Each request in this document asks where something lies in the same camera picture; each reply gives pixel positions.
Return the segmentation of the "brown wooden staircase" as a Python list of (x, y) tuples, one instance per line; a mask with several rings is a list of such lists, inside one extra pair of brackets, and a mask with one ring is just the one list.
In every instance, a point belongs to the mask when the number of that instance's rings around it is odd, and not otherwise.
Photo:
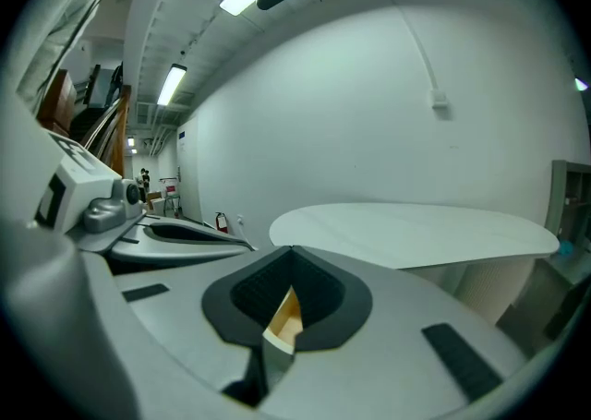
[(75, 83), (66, 70), (59, 70), (37, 114), (42, 127), (79, 144), (103, 111), (121, 97), (124, 85), (115, 90), (108, 104), (91, 102), (99, 91), (100, 74), (101, 67), (96, 65), (87, 79)]

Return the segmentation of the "person's light grey shirt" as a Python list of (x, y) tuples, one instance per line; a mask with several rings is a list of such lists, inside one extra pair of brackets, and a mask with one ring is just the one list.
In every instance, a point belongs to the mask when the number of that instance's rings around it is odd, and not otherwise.
[(81, 37), (102, 0), (28, 0), (2, 55), (3, 82), (36, 113), (64, 57)]

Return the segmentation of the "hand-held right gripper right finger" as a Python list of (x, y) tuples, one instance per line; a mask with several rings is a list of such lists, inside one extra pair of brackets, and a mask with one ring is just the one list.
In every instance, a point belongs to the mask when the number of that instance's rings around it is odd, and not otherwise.
[(429, 420), (468, 401), (422, 333), (447, 323), (507, 379), (526, 359), (500, 330), (441, 288), (404, 270), (311, 249), (372, 293), (364, 326), (338, 349), (303, 352), (259, 410), (283, 420)]

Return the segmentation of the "brown wooden chair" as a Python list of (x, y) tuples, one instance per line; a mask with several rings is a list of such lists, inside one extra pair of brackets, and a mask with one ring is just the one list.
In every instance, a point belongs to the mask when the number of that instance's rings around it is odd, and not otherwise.
[(80, 141), (80, 145), (117, 174), (124, 175), (127, 116), (131, 87), (124, 85), (121, 97), (105, 109)]

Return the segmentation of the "white round table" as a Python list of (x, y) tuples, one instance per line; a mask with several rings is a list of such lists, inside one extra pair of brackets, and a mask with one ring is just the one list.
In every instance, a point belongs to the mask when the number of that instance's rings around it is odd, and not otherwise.
[(291, 210), (269, 230), (276, 246), (310, 246), (420, 275), (496, 324), (557, 237), (496, 211), (403, 203)]

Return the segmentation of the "cart with red sign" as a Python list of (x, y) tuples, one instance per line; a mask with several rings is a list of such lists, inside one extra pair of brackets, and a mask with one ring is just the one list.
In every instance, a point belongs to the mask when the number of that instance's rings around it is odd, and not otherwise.
[(167, 216), (172, 213), (175, 218), (180, 215), (180, 192), (179, 181), (177, 177), (162, 178), (159, 180), (161, 184), (163, 203), (163, 215)]

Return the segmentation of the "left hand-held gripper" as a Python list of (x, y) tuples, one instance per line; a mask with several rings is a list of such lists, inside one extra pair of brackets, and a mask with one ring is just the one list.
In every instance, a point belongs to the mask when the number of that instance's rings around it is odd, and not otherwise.
[[(77, 142), (52, 131), (48, 136), (60, 153), (60, 163), (36, 220), (71, 238), (79, 249), (112, 248), (114, 260), (156, 267), (202, 264), (254, 250), (246, 240), (198, 222), (145, 217), (133, 180), (123, 178)], [(124, 236), (142, 218), (147, 230)]]

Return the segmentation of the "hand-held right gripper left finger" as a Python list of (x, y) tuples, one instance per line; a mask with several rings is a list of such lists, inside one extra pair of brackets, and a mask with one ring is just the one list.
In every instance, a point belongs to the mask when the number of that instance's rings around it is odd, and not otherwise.
[(269, 326), (290, 289), (289, 247), (118, 276), (132, 311), (181, 367), (218, 391), (266, 391), (292, 364)]

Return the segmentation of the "white door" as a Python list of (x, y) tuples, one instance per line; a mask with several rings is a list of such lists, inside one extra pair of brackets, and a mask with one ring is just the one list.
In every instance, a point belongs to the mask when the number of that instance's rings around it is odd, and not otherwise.
[[(179, 133), (182, 131), (185, 131), (186, 134), (179, 139)], [(183, 214), (190, 220), (201, 222), (197, 131), (196, 118), (188, 120), (178, 128), (177, 165)]]

